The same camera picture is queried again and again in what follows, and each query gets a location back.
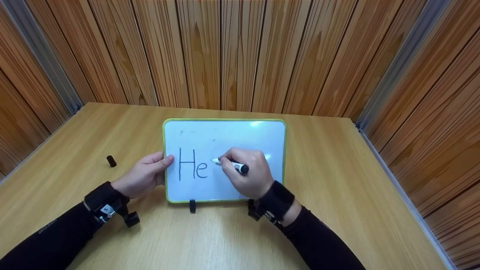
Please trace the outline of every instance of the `word he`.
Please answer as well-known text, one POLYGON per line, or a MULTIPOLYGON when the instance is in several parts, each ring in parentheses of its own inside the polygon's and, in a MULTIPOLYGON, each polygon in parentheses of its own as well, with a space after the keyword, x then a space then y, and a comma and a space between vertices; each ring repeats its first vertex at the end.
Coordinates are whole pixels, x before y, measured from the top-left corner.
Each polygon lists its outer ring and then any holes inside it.
POLYGON ((193 178, 195 179, 195 175, 200 178, 207 178, 206 176, 199 175, 198 171, 205 170, 207 168, 206 163, 200 163, 198 166, 195 165, 195 149, 193 150, 193 161, 182 161, 181 159, 181 148, 180 148, 180 158, 179 158, 179 181, 181 181, 181 165, 182 163, 193 163, 193 178))

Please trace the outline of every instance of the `wooden table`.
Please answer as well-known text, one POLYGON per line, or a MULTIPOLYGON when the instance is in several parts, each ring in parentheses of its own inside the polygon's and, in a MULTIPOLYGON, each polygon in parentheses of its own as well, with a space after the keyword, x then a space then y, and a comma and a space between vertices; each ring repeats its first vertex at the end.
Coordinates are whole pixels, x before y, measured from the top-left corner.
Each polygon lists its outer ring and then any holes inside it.
MULTIPOLYGON (((350 119, 100 103, 85 105, 0 186, 0 257, 161 150, 162 123, 171 117, 284 119, 286 187, 367 269, 445 269, 350 119)), ((129 209, 141 223, 128 229, 114 217, 72 269, 306 268, 279 230, 247 216, 244 202, 200 204, 190 214, 158 187, 129 209)))

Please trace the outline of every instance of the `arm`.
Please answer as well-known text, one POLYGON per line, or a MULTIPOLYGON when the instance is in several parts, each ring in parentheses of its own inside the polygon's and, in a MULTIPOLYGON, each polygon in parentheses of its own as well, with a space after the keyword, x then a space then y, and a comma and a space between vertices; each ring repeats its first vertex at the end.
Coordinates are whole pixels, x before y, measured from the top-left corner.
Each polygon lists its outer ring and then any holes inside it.
MULTIPOLYGON (((143 196, 164 183, 163 170, 172 162, 161 152, 146 156, 111 185, 129 198, 143 196)), ((102 225, 81 202, 13 248, 0 269, 65 269, 102 225)))
POLYGON ((81 202, 0 260, 0 269, 65 269, 102 226, 81 202))
MULTIPOLYGON (((219 159, 232 185, 244 196, 260 199, 274 183, 265 156, 258 150, 231 148, 219 159), (248 165, 248 175, 238 173, 230 160, 248 165)), ((340 237, 297 200, 286 211, 281 224, 283 234, 310 269, 365 269, 340 237)))
POLYGON ((282 226, 283 234, 310 269, 365 269, 342 239, 297 200, 282 226))

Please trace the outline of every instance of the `wooden wall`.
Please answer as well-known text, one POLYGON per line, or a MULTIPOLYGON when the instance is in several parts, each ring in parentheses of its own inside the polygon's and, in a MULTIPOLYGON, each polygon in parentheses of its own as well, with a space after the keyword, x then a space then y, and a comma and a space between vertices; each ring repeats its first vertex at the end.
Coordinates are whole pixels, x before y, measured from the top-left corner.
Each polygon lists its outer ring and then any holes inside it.
POLYGON ((425 0, 26 0, 83 102, 355 119, 425 0))
POLYGON ((69 117, 30 49, 0 8, 0 180, 69 117))
POLYGON ((479 29, 451 1, 366 131, 459 269, 480 267, 479 29))

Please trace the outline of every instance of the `wrist device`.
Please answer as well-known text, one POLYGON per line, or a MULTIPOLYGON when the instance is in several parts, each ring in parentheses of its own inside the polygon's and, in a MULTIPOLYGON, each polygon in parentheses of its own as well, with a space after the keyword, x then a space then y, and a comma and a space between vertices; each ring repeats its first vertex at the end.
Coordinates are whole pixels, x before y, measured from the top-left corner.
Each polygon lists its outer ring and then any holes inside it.
POLYGON ((119 213, 127 227, 132 227, 140 222, 137 212, 128 213, 128 197, 114 189, 109 181, 85 196, 84 203, 102 224, 106 223, 113 215, 119 213))
POLYGON ((258 199, 257 206, 249 201, 248 215, 258 221, 265 216, 271 223, 281 227, 283 216, 295 201, 295 196, 282 184, 274 181, 270 189, 258 199))

